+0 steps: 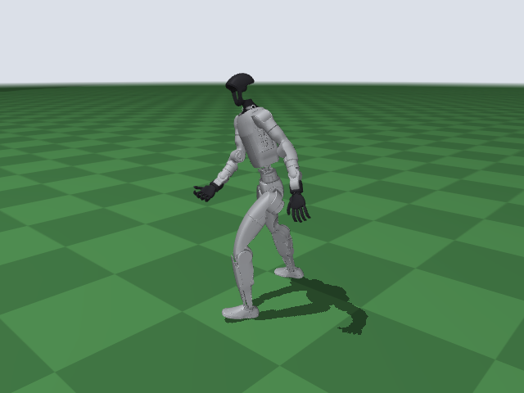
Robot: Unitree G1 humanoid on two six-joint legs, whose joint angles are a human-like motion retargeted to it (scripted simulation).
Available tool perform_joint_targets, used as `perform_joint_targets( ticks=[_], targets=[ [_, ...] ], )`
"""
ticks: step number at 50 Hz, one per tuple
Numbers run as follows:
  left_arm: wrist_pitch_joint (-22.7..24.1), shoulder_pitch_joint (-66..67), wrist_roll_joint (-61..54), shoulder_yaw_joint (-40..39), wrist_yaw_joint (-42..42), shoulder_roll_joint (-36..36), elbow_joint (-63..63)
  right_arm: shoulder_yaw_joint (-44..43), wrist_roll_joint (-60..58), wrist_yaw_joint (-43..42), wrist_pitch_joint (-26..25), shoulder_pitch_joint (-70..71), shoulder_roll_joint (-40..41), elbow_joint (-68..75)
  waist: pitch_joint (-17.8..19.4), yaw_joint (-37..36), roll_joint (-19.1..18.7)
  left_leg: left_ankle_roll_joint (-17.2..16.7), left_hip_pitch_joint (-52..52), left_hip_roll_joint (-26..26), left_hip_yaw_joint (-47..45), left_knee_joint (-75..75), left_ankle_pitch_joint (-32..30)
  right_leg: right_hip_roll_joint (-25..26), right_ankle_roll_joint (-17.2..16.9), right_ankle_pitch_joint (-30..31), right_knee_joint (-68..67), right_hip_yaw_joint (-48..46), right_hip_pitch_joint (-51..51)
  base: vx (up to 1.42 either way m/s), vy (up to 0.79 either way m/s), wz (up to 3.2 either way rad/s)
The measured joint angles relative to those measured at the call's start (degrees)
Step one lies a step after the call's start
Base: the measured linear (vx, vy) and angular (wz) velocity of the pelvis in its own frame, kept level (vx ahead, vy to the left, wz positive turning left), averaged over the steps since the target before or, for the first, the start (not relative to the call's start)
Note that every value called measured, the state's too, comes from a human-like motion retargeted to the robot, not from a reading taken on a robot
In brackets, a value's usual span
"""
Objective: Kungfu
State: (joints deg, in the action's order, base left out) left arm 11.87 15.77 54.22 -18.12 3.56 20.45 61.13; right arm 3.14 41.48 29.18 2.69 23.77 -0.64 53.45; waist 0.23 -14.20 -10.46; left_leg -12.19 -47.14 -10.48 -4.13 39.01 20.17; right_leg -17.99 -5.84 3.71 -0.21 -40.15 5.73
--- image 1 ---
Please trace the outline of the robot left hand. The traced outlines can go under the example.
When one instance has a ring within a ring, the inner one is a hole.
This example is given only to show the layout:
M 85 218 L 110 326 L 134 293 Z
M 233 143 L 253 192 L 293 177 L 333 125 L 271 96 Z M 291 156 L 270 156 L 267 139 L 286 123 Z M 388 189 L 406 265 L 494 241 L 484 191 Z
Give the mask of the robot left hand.
M 289 184 L 289 186 L 290 186 L 290 184 Z M 306 206 L 305 206 L 305 199 L 301 195 L 301 193 L 303 192 L 303 186 L 302 186 L 301 180 L 299 180 L 299 186 L 300 186 L 300 188 L 299 189 L 295 189 L 295 190 L 291 190 L 291 188 L 290 188 L 290 193 L 292 194 L 292 196 L 290 197 L 290 201 L 289 201 L 288 206 L 287 206 L 287 214 L 290 215 L 290 213 L 292 213 L 293 220 L 295 222 L 297 222 L 297 220 L 296 220 L 296 217 L 297 217 L 299 222 L 302 223 L 302 220 L 300 219 L 300 215 L 301 215 L 301 218 L 304 221 L 306 221 L 306 218 L 304 217 L 304 213 L 303 213 L 302 207 L 303 207 L 305 215 L 307 216 L 308 219 L 310 219 L 310 216 L 309 216 L 308 211 L 307 211 Z M 290 209 L 291 209 L 291 211 L 290 211 Z M 300 215 L 299 215 L 299 209 L 300 209 Z M 296 210 L 296 216 L 295 216 L 295 210 Z

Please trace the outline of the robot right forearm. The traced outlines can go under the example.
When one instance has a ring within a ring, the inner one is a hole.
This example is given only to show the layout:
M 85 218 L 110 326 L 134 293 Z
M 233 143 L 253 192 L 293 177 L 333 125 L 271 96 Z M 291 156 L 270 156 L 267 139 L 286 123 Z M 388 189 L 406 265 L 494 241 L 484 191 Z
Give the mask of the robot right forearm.
M 218 177 L 214 180 L 214 183 L 216 183 L 218 186 L 227 183 L 229 181 L 229 177 L 231 177 L 233 173 L 237 171 L 237 169 L 237 163 L 233 162 L 229 157 L 228 162 L 226 163 L 222 171 L 219 172 Z

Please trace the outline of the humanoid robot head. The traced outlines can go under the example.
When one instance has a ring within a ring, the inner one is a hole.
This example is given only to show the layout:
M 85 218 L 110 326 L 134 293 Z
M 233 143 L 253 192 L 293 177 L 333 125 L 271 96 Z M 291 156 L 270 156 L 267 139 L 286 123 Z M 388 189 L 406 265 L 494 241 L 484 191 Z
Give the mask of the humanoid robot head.
M 243 100 L 242 99 L 242 92 L 245 92 L 247 90 L 247 85 L 253 84 L 254 80 L 253 78 L 245 73 L 236 74 L 233 77 L 231 77 L 228 82 L 225 84 L 226 88 L 229 89 L 232 92 L 233 100 L 237 106 L 243 106 L 243 113 L 248 111 L 246 108 L 248 106 L 255 105 L 257 106 L 251 99 Z M 236 94 L 237 91 L 237 94 Z M 238 99 L 237 99 L 238 95 Z M 255 108 L 253 106 L 253 108 Z M 250 109 L 249 109 L 250 110 Z

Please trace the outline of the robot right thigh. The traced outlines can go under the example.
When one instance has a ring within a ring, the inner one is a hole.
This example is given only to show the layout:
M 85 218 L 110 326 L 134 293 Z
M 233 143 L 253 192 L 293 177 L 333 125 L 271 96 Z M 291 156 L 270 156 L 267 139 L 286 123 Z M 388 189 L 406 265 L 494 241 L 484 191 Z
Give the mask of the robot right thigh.
M 257 196 L 257 199 L 261 196 L 261 191 L 260 191 L 260 185 L 257 186 L 257 189 L 256 189 L 256 196 Z M 268 217 L 266 219 L 266 226 L 267 228 L 269 229 L 269 231 L 273 234 L 273 238 L 275 241 L 277 242 L 284 242 L 286 241 L 289 237 L 290 237 L 290 232 L 289 230 L 278 224 L 278 214 L 276 215 L 273 215 L 271 213 L 269 213 L 267 210 L 265 211 L 265 213 L 267 214 L 266 217 Z

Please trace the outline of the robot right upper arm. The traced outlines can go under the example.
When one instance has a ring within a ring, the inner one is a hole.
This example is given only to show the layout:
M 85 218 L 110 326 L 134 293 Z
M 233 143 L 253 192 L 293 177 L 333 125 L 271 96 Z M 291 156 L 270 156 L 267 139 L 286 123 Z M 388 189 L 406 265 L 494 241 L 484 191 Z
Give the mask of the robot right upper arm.
M 246 150 L 245 150 L 245 147 L 243 146 L 242 140 L 240 139 L 239 133 L 238 133 L 238 130 L 237 130 L 237 117 L 238 117 L 238 115 L 235 117 L 234 123 L 233 123 L 234 124 L 234 128 L 235 128 L 235 144 L 237 146 L 237 149 L 235 151 L 231 152 L 230 159 L 233 162 L 241 163 L 246 158 Z

